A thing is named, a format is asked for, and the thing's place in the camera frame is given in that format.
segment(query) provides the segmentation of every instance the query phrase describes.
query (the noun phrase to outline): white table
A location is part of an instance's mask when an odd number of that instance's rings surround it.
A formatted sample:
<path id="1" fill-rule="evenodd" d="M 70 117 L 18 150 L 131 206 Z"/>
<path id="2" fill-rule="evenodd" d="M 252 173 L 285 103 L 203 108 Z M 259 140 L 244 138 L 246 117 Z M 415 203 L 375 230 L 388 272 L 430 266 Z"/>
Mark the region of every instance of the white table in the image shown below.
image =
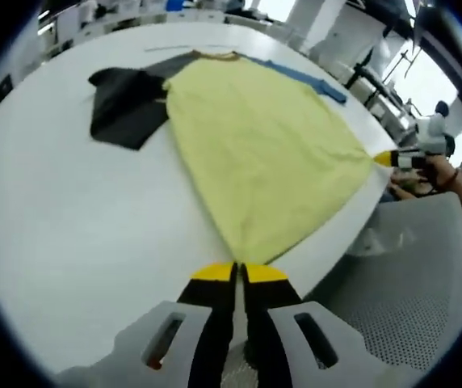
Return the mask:
<path id="1" fill-rule="evenodd" d="M 95 92 L 89 76 L 108 66 L 151 65 L 190 48 L 271 59 L 344 91 L 269 36 L 214 23 L 115 32 L 29 75 L 0 105 L 0 307 L 47 370 L 97 361 L 120 330 L 158 302 L 176 300 L 192 272 L 230 259 L 168 124 L 138 152 L 89 134 Z M 370 154 L 394 147 L 356 99 L 350 96 L 345 107 L 325 99 Z M 300 294 L 353 242 L 388 176 L 374 169 L 333 219 L 274 262 Z"/>

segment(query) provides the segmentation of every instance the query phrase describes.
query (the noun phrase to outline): gray chair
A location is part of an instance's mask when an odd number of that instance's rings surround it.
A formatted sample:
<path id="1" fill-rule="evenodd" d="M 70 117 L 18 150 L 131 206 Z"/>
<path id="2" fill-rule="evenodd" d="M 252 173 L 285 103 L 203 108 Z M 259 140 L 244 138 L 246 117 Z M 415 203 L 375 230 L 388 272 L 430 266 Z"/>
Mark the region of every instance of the gray chair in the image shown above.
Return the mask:
<path id="1" fill-rule="evenodd" d="M 457 196 L 379 205 L 348 254 L 306 299 L 360 332 L 367 350 L 385 363 L 431 368 L 462 330 Z"/>

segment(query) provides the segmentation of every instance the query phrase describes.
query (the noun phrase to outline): white desk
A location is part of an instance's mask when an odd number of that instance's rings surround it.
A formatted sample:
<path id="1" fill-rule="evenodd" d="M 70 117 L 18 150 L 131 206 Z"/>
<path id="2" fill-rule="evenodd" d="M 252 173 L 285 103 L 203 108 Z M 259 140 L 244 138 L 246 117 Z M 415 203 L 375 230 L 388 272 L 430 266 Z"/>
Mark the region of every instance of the white desk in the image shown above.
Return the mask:
<path id="1" fill-rule="evenodd" d="M 114 32 L 30 74 L 0 105 L 0 307 L 48 370 L 97 361 L 129 323 L 161 300 L 176 300 L 192 272 L 230 259 L 168 124 L 139 152 L 89 134 L 95 89 L 88 77 L 109 66 L 151 65 L 186 52 L 183 45 L 271 59 L 343 90 L 269 36 L 214 23 Z M 325 99 L 370 154 L 394 147 L 355 98 L 345 107 Z M 347 250 L 388 177 L 375 168 L 332 220 L 275 261 L 300 294 Z"/>

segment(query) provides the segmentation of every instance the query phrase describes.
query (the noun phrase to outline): hand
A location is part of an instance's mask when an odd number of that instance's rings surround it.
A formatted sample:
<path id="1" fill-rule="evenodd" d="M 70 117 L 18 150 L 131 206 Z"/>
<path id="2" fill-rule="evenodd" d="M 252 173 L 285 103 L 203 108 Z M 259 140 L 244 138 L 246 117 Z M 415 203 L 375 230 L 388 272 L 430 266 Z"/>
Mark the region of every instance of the hand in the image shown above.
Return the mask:
<path id="1" fill-rule="evenodd" d="M 454 166 L 442 155 L 429 156 L 426 158 L 426 161 L 437 174 L 435 177 L 435 184 L 437 186 L 443 186 L 446 182 L 450 181 L 456 173 Z"/>

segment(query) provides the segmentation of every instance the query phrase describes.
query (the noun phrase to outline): yellow shirt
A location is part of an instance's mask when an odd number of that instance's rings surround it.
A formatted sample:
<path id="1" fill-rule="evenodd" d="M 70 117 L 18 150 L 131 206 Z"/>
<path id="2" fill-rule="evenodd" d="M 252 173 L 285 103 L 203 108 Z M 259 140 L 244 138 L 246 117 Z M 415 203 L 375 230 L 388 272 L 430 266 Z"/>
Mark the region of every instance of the yellow shirt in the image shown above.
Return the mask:
<path id="1" fill-rule="evenodd" d="M 368 177 L 372 159 L 302 82 L 245 58 L 199 59 L 165 88 L 180 154 L 237 261 L 284 253 Z"/>

